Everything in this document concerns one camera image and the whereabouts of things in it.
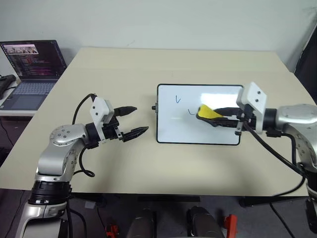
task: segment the laptop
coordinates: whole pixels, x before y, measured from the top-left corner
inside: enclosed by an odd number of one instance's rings
[[[0,110],[36,111],[67,68],[56,40],[7,41],[0,47],[21,80]]]

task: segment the cable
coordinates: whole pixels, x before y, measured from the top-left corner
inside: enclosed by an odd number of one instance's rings
[[[82,222],[84,224],[84,236],[85,236],[85,238],[87,238],[87,224],[86,224],[86,220],[85,220],[84,216],[73,209],[70,209],[70,212],[76,214],[82,220]]]
[[[81,100],[81,102],[78,104],[78,106],[77,106],[77,108],[76,108],[76,110],[75,110],[74,117],[73,117],[73,122],[71,123],[72,125],[75,124],[76,117],[77,117],[77,113],[78,113],[80,107],[83,105],[83,103],[84,103],[89,97],[91,97],[91,99],[94,101],[96,95],[93,94],[93,93],[90,93],[90,94],[88,94],[86,97],[84,97],[83,100]]]
[[[67,218],[68,218],[69,238],[73,238],[73,222],[71,220],[71,214],[70,214],[70,208],[69,208],[69,200],[66,203],[66,212],[67,212]]]
[[[104,224],[103,220],[101,219],[101,216],[100,216],[100,213],[99,213],[99,207],[97,207],[97,214],[98,214],[99,220],[100,220],[100,222],[101,222],[101,224],[102,224],[102,226],[103,226],[103,228],[105,230],[106,227],[105,227],[105,224]]]
[[[5,131],[6,136],[8,137],[8,140],[10,141],[10,143],[11,143],[11,145],[12,145],[12,147],[13,147],[14,145],[13,145],[13,143],[12,143],[12,140],[10,139],[7,130],[6,130],[6,129],[4,128],[4,126],[2,125],[2,120],[1,120],[1,118],[0,118],[0,125],[1,125],[1,127],[3,128],[3,130]]]
[[[14,214],[14,216],[13,216],[13,218],[12,218],[12,221],[11,221],[11,224],[10,224],[10,226],[9,226],[9,230],[6,232],[6,234],[5,234],[4,238],[6,238],[6,237],[8,236],[8,234],[9,234],[9,232],[10,232],[11,228],[12,228],[13,221],[14,221],[14,219],[15,219],[16,215],[18,214],[18,212],[19,212],[19,210],[20,210],[20,206],[21,206],[22,197],[23,197],[24,192],[25,192],[25,191],[24,191],[24,190],[22,190],[22,193],[21,193],[21,196],[20,196],[19,206],[18,206],[18,208],[17,208],[17,209],[16,209],[16,211],[15,211],[15,214]]]
[[[296,190],[298,190],[305,182],[305,178],[302,177],[302,180],[301,182],[293,189],[289,190],[289,191],[286,191],[286,192],[282,192],[282,193],[279,193],[277,195],[274,195],[272,197],[278,197],[278,196],[282,196],[282,195],[287,195],[287,194],[290,194],[292,192],[295,192]],[[278,211],[273,207],[273,204],[272,202],[269,203],[269,206],[270,208],[272,209],[272,211],[276,214],[276,216],[279,218],[279,220],[282,222],[282,224],[284,225],[284,227],[286,228],[286,230],[288,231],[289,235],[292,237],[292,238],[295,238],[294,234],[291,232],[291,230],[289,229],[289,227],[287,226],[286,222],[284,221],[284,219],[282,218],[282,216],[278,213]]]
[[[272,147],[270,147],[264,140],[262,140],[261,137],[248,125],[246,121],[243,122],[244,128],[252,134],[252,136],[265,148],[267,151],[269,151],[272,155],[274,155],[276,158],[278,158],[282,163],[284,163],[286,166],[291,168],[293,171],[298,173],[301,176],[305,176],[305,174],[295,165],[290,163],[288,160],[286,160],[283,156],[281,156],[279,153],[277,153],[275,150],[273,150]]]
[[[295,138],[288,133],[283,133],[282,136],[286,136],[291,139],[292,142],[292,164],[296,166],[296,140]]]
[[[5,89],[5,91],[6,91],[6,90],[9,90],[9,89],[12,89],[12,88],[16,88],[16,86],[14,86],[14,87],[9,87],[9,88]]]
[[[74,175],[75,175],[75,174],[78,174],[78,173],[84,173],[85,175],[87,175],[87,176],[89,176],[89,177],[94,177],[94,176],[95,176],[95,173],[92,172],[92,171],[90,171],[90,170],[85,169],[84,166],[83,166],[83,161],[82,161],[82,160],[83,160],[83,154],[84,154],[84,152],[85,152],[86,149],[88,149],[87,146],[85,146],[85,147],[81,150],[81,152],[80,152],[80,154],[79,154],[79,166],[80,166],[81,170],[75,171],[75,172],[74,172]]]

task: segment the beige tabletop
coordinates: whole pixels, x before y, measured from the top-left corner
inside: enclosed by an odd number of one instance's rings
[[[0,187],[31,189],[41,152],[51,131],[71,124],[88,93],[113,107],[136,106],[118,118],[121,131],[149,130],[123,143],[109,141],[83,156],[94,178],[77,174],[75,192],[212,194],[270,196],[297,185],[300,177],[244,132],[238,146],[159,144],[156,102],[160,83],[247,84],[256,82],[268,95],[267,107],[313,104],[298,79],[271,52],[215,52],[83,48],[47,96],[0,168]],[[92,121],[86,102],[77,123]],[[262,137],[286,158],[286,138]],[[302,187],[293,195],[307,195]]]

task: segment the yellow sponge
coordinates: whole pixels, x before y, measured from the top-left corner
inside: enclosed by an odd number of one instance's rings
[[[201,105],[197,115],[200,118],[207,118],[207,119],[222,118],[223,117],[223,115],[216,113],[214,110],[212,110],[211,108],[209,108],[205,104]]]

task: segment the laptop keyboard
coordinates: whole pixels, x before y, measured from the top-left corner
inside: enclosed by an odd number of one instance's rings
[[[50,92],[55,83],[21,83],[13,94],[45,95]]]

